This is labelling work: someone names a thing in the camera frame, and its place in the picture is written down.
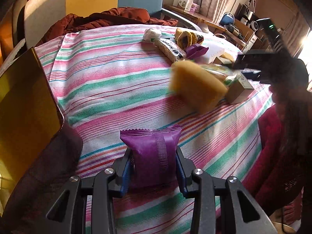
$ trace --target purple snack package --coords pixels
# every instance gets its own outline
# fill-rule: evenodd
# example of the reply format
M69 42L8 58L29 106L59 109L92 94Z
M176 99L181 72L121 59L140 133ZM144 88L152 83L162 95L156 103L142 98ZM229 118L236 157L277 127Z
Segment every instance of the purple snack package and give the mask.
M130 188L166 184L175 179L175 151L182 128L121 130L120 139L132 149L135 165Z
M209 47L203 47L199 44L194 44L186 48L186 58L187 59L195 59L207 53Z

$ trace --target striped bedsheet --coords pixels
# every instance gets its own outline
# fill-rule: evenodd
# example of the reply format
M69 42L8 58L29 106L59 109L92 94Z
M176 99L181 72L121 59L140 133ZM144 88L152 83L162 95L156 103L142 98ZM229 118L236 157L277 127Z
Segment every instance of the striped bedsheet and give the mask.
M211 112L198 115L168 90L170 61L152 43L142 41L151 26L111 26L58 37L36 48L50 86L81 135L84 146L77 174L94 176L122 157L122 129L183 128L179 145L185 157L212 176L244 179L260 150L258 117L272 104L268 87L237 105L224 100ZM153 26L165 37L176 28ZM204 46L229 53L238 49L204 34ZM118 233L185 233L191 225L193 200L184 199L177 183L128 193L114 200ZM216 198L216 211L220 201ZM87 203L90 232L91 198Z

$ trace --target dark sleeve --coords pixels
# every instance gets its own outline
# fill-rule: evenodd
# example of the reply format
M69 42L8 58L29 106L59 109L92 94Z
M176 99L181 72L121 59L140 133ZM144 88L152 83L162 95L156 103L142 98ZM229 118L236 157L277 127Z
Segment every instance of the dark sleeve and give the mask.
M312 185L308 183L309 180L303 190L301 226L297 234L308 234L312 231Z

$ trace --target brown comforter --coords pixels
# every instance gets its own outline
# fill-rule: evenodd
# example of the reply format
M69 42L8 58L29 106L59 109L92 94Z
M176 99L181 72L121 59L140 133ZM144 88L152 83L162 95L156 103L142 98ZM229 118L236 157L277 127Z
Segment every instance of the brown comforter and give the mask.
M176 26L177 20L160 20L157 18L151 18L147 10L131 7L112 8L101 13L93 13L88 17L79 17L75 14L68 14L52 25L36 46L67 33L105 26L131 24Z

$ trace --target silver screw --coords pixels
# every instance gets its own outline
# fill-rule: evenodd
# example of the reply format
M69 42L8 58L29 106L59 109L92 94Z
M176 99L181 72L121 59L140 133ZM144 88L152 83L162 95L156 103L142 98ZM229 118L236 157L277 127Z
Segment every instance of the silver screw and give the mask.
M237 181L237 178L234 177L234 176L230 176L230 177L229 177L229 181L230 181L231 183L235 183L235 182Z
M70 181L70 182L76 182L76 181L78 181L78 179L79 179L79 177L78 177L77 175L74 175L74 176L71 176L71 177L69 178L69 181Z
M197 175L200 175L200 174L202 174L202 169L195 169L194 173Z
M107 168L105 169L104 171L106 174L112 174L114 172L114 169L113 168Z

